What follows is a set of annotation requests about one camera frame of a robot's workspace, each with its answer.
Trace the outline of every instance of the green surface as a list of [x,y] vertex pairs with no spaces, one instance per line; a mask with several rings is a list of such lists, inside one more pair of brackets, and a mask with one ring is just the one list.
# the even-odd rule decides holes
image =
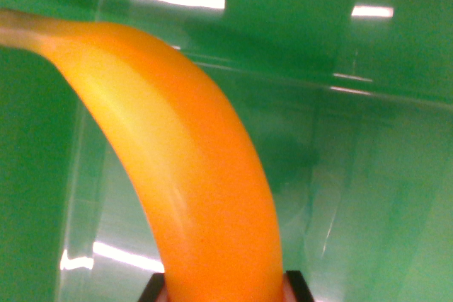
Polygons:
[[[394,16],[351,18],[356,4]],[[133,25],[197,62],[249,131],[285,269],[316,300],[453,301],[453,0],[0,6]],[[159,258],[115,154],[46,61],[2,49],[0,70],[0,300],[137,300],[152,271],[92,251]],[[63,249],[93,269],[60,271]]]

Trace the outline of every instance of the banana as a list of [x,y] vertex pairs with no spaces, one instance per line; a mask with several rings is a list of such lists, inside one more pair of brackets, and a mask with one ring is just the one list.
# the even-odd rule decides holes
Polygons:
[[0,45],[52,62],[134,185],[173,302],[279,302],[282,254],[257,153],[214,82],[134,28],[0,10]]

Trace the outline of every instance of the banana peel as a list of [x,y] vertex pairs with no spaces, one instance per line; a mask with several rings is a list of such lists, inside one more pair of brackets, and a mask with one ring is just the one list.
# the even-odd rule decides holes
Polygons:
[[173,302],[283,299],[277,216],[258,155],[215,83],[140,30],[0,10],[0,45],[52,62],[134,185]]

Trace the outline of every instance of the yellow banana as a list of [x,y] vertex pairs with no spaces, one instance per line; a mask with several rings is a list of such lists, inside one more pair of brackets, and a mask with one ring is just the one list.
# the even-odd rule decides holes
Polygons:
[[125,167],[172,302],[280,302],[273,199],[229,101],[182,54],[139,30],[0,10],[0,44],[50,60]]

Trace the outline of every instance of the green background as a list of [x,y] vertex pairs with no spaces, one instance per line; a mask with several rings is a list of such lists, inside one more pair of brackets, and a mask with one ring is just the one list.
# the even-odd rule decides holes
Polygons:
[[[351,17],[355,5],[394,15]],[[200,65],[256,145],[285,269],[301,270],[317,301],[453,301],[453,0],[0,6],[133,25]],[[159,258],[126,173],[74,92],[44,59],[7,49],[0,226],[2,301],[136,301],[152,271],[93,254],[93,242]],[[63,249],[93,269],[60,271]]]

